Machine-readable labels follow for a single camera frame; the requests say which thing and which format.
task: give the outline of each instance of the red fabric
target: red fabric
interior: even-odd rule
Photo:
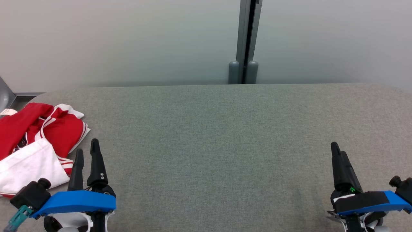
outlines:
[[[20,112],[0,118],[0,160],[12,153],[26,132],[27,144],[45,137],[52,144],[55,153],[66,158],[84,130],[83,121],[68,114],[68,110],[48,104],[29,103]]]

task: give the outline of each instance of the black knob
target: black knob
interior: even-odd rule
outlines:
[[[50,183],[50,181],[46,178],[40,178],[37,183],[39,184],[39,186],[43,187],[45,190],[49,189],[52,184]]]
[[[389,181],[389,184],[390,184],[392,187],[397,187],[397,188],[399,188],[399,186],[401,185],[401,183],[402,183],[402,180],[401,180],[400,177],[398,177],[397,175],[394,176],[394,177]]]

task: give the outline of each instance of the clothing tag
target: clothing tag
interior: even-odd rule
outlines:
[[[13,110],[13,109],[4,109],[0,115],[13,115],[17,113],[17,111]]]

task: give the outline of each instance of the white wall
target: white wall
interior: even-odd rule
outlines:
[[[240,0],[0,0],[0,76],[13,92],[225,84]]]
[[[376,82],[412,92],[410,0],[263,0],[257,83]]]

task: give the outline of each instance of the gray textured surface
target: gray textured surface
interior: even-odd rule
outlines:
[[[117,212],[109,231],[342,231],[326,219],[330,143],[364,190],[412,176],[412,95],[367,84],[85,88],[34,102],[83,112]],[[89,175],[85,158],[84,176]],[[53,190],[64,190],[66,186]],[[0,225],[15,209],[0,199]],[[391,213],[393,231],[410,216]],[[30,220],[19,231],[42,231]]]

